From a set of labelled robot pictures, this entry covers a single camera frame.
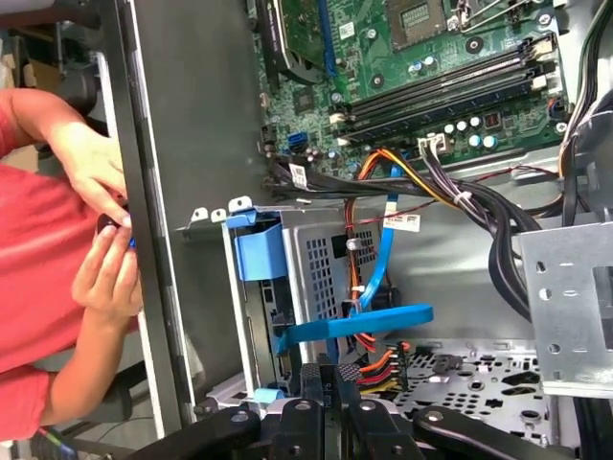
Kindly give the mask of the person's right hand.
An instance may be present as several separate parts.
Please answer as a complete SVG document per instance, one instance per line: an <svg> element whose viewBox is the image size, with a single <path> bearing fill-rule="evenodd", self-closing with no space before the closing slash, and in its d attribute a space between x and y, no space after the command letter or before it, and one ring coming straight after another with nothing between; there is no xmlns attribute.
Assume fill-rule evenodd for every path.
<svg viewBox="0 0 613 460"><path fill-rule="evenodd" d="M124 331L143 308L140 272L128 229L108 225L95 237L72 286L83 324Z"/></svg>

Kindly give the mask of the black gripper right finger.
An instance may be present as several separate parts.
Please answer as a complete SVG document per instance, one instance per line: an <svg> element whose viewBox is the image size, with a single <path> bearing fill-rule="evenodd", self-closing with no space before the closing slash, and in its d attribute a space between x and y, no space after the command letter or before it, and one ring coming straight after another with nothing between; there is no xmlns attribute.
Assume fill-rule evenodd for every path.
<svg viewBox="0 0 613 460"><path fill-rule="evenodd" d="M342 430L351 459L573 459L568 448L534 444L444 406L410 419L386 400L360 394L353 369L334 368Z"/></svg>

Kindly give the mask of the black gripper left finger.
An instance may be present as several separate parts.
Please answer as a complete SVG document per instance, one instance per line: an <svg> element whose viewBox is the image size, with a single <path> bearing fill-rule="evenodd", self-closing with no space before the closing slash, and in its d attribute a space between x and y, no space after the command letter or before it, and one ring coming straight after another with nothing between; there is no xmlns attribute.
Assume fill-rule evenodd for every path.
<svg viewBox="0 0 613 460"><path fill-rule="evenodd" d="M155 459L323 459L324 383L320 366L301 369L298 398L275 400L265 415L243 404L176 431L136 451Z"/></svg>

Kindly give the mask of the person's left hand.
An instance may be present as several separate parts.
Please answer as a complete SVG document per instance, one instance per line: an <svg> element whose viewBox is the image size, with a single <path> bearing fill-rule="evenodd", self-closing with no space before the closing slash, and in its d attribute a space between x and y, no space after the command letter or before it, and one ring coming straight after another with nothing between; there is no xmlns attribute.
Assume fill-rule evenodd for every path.
<svg viewBox="0 0 613 460"><path fill-rule="evenodd" d="M54 126L48 143L60 160L69 182L82 200L123 227L131 227L119 142L102 136L84 122Z"/></svg>

